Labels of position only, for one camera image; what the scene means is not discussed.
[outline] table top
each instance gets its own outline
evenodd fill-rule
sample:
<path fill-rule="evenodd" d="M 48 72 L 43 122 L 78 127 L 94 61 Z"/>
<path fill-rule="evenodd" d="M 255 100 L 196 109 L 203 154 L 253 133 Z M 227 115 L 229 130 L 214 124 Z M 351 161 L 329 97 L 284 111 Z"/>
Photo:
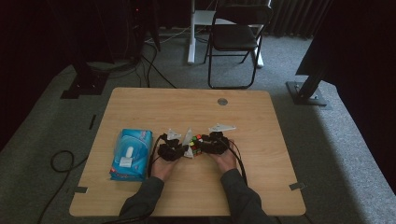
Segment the table top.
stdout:
<path fill-rule="evenodd" d="M 224 99 L 226 105 L 218 100 Z M 153 140 L 169 129 L 181 133 L 209 134 L 217 123 L 234 125 L 223 132 L 238 146 L 247 182 L 262 198 L 269 216 L 299 216 L 305 206 L 271 97 L 266 91 L 116 88 L 92 144 L 78 183 L 86 193 L 75 193 L 70 214 L 117 216 L 140 182 L 110 180 L 113 150 L 122 129 L 151 130 Z M 206 155 L 181 158 L 153 216 L 228 216 L 227 200 L 219 182 L 217 165 Z"/>

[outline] person's right arm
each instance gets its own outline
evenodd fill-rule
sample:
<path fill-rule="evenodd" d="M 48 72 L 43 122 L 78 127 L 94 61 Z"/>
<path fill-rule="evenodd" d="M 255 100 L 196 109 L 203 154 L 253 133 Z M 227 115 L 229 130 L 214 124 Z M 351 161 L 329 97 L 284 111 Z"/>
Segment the person's right arm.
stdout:
<path fill-rule="evenodd" d="M 222 173 L 220 179 L 227 196 L 234 224 L 269 224 L 271 219 L 262 211 L 262 200 L 250 189 L 236 169 L 236 159 L 230 150 L 221 155 L 209 154 Z"/>

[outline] white label on box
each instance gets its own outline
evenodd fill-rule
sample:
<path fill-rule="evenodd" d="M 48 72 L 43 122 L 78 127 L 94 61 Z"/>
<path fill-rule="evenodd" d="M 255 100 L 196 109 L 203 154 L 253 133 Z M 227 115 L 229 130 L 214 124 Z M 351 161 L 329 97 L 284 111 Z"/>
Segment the white label on box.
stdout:
<path fill-rule="evenodd" d="M 131 168 L 131 166 L 132 166 L 132 158 L 121 157 L 120 167 L 129 167 L 129 168 Z"/>

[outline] black chair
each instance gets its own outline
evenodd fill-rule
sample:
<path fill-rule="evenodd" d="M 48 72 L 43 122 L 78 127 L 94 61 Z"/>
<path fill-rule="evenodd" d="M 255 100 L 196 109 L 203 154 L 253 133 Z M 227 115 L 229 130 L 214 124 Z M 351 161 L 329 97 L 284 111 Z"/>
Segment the black chair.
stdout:
<path fill-rule="evenodd" d="M 262 31 L 269 24 L 273 16 L 273 10 L 269 6 L 264 5 L 225 5 L 218 7 L 213 17 L 209 39 L 206 47 L 206 58 L 209 57 L 209 71 L 207 83 L 212 89 L 247 89 L 256 76 L 256 68 L 262 47 Z M 219 20 L 230 21 L 231 24 L 218 23 Z M 259 27 L 256 34 L 253 27 Z M 216 54 L 212 50 L 218 51 L 246 51 L 246 54 Z M 257 55 L 254 58 L 254 68 L 250 83 L 246 86 L 223 86 L 215 87 L 211 84 L 211 70 L 213 56 L 244 56 L 243 63 L 250 52 Z"/>

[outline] person's left hand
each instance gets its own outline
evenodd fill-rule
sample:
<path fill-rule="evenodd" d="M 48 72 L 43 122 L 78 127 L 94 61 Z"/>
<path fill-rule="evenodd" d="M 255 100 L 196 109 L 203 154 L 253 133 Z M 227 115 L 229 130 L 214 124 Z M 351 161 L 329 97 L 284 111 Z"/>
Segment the person's left hand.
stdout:
<path fill-rule="evenodd" d="M 178 160 L 166 161 L 163 158 L 158 158 L 151 167 L 151 176 L 160 178 L 163 182 L 169 179 Z"/>

